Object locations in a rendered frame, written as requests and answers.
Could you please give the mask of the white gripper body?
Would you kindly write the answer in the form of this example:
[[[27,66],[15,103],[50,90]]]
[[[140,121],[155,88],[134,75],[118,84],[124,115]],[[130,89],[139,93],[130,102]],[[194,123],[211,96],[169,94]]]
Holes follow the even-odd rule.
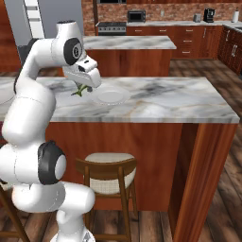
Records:
[[[97,68],[93,68],[89,72],[85,72],[80,65],[64,66],[62,68],[64,75],[76,82],[93,88],[97,88],[101,84],[101,77]]]

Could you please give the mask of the green vegetable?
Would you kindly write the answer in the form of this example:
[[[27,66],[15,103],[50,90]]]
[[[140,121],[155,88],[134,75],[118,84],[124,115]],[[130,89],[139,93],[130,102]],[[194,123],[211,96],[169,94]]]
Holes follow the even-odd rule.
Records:
[[[88,86],[85,84],[77,84],[78,90],[71,95],[79,95],[82,96],[82,91],[88,89]]]

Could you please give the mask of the grey fridge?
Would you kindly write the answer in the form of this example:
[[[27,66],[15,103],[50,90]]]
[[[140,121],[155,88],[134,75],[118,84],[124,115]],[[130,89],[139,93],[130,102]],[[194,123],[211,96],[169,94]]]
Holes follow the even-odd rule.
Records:
[[[57,36],[57,22],[76,21],[84,34],[81,0],[4,0],[4,3],[20,62],[25,61],[32,39]]]

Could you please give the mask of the white round plate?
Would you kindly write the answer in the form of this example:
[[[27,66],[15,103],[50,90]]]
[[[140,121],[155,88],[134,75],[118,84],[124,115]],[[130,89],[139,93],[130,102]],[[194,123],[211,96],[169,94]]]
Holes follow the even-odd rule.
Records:
[[[119,87],[99,87],[90,93],[90,98],[102,105],[118,105],[130,98],[130,92]]]

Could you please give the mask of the small wooden island marble top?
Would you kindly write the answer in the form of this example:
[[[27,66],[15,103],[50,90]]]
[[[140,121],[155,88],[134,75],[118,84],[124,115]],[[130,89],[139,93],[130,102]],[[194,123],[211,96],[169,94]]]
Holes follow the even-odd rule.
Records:
[[[102,77],[167,77],[177,46],[168,36],[90,36],[84,48]]]

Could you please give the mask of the black stove with oven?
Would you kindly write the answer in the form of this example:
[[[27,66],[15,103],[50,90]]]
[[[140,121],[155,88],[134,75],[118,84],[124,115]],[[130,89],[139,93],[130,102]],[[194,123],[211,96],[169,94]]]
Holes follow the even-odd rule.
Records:
[[[97,24],[97,34],[99,36],[126,36],[126,22],[100,22]]]

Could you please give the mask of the wooden island with marble top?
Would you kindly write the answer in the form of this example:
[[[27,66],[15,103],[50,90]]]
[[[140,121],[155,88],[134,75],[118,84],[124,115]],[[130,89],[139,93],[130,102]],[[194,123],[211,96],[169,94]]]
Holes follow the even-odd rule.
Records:
[[[239,117],[206,78],[106,78],[120,105],[75,96],[73,81],[38,78],[57,99],[46,136],[64,150],[60,178],[77,182],[75,159],[125,152],[137,160],[137,205],[166,210],[174,242],[198,242]]]

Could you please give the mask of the black toaster oven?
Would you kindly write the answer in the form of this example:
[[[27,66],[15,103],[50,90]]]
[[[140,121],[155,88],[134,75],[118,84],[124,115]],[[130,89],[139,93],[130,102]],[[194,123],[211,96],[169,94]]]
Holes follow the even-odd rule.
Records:
[[[144,10],[129,10],[129,23],[144,23],[146,21],[146,12]]]

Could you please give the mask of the wooden stool with white cushion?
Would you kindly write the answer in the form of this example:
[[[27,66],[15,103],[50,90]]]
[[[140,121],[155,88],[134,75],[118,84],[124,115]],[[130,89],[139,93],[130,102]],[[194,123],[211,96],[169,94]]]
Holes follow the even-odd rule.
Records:
[[[121,199],[125,234],[96,234],[95,238],[131,242],[130,199],[134,215],[138,216],[134,185],[136,159],[128,153],[93,153],[85,160],[76,159],[76,170],[99,198]]]

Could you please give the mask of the wooden base cabinets run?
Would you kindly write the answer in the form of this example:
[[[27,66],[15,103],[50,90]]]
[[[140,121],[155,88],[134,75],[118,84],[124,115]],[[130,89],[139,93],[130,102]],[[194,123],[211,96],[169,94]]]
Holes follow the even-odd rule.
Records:
[[[173,59],[215,59],[221,26],[128,26],[129,36],[168,36],[177,46]]]

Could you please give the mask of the black coffee machine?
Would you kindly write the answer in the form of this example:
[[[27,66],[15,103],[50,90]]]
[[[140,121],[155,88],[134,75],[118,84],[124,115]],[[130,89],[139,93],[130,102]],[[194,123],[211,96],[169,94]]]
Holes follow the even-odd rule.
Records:
[[[206,23],[212,23],[214,21],[216,10],[215,9],[205,9],[203,15],[203,21]]]

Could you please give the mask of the wooden side cabinets run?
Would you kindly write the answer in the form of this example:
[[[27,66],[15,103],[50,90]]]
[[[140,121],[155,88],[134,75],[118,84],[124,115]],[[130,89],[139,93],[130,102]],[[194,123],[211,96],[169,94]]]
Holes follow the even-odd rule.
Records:
[[[228,26],[222,28],[217,58],[242,77],[242,31]]]

